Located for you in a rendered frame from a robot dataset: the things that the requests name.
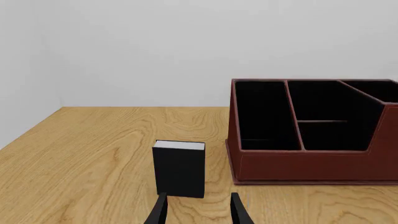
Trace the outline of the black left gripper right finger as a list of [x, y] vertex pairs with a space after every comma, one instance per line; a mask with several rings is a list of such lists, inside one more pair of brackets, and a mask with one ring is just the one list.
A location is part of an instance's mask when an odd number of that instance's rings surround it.
[[231, 194], [230, 209], [233, 224], [254, 224], [237, 192]]

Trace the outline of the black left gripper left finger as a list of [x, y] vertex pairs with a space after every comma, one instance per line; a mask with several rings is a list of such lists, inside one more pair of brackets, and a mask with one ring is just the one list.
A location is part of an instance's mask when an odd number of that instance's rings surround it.
[[167, 218], [167, 209], [167, 194], [161, 193], [159, 194], [159, 197], [144, 224], [165, 224]]

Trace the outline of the red-brown desk caddy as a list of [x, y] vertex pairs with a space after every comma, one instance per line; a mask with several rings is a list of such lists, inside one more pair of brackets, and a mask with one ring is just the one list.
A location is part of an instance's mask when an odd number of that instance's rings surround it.
[[234, 79], [237, 185], [398, 185], [398, 82]]

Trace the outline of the black book with white pages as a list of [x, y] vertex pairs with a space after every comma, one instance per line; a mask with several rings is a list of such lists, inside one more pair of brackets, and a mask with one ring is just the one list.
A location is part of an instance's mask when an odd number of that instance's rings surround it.
[[205, 152], [203, 142], [156, 140], [152, 155], [157, 193], [203, 198]]

